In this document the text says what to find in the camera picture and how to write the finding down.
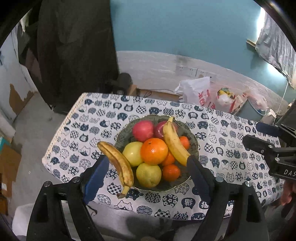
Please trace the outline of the person right hand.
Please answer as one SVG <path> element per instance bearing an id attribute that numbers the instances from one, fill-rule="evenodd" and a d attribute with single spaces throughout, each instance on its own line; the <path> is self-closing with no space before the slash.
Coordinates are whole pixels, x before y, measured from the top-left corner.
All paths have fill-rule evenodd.
<path id="1" fill-rule="evenodd" d="M 288 180 L 285 180 L 283 186 L 283 192 L 280 198 L 281 205 L 286 205 L 291 202 L 292 200 L 292 193 L 295 191 L 295 184 Z"/>

